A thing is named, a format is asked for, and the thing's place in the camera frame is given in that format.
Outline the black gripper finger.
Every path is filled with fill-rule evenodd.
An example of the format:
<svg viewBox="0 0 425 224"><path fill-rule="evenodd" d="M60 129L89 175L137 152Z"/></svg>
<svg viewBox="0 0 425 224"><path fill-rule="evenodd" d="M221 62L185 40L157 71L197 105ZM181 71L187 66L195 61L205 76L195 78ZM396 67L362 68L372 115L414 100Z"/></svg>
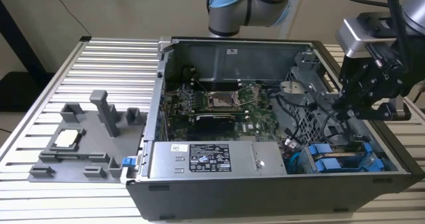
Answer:
<svg viewBox="0 0 425 224"><path fill-rule="evenodd" d="M368 84L344 84L340 97L333 103L333 110L345 111L369 108L368 93Z"/></svg>
<svg viewBox="0 0 425 224"><path fill-rule="evenodd" d="M372 107L358 107L350 105L345 110L338 112L337 120L348 120L352 117L364 120L382 120L382 121L398 121L400 116L396 110L396 106L386 102L381 103L378 109Z"/></svg>

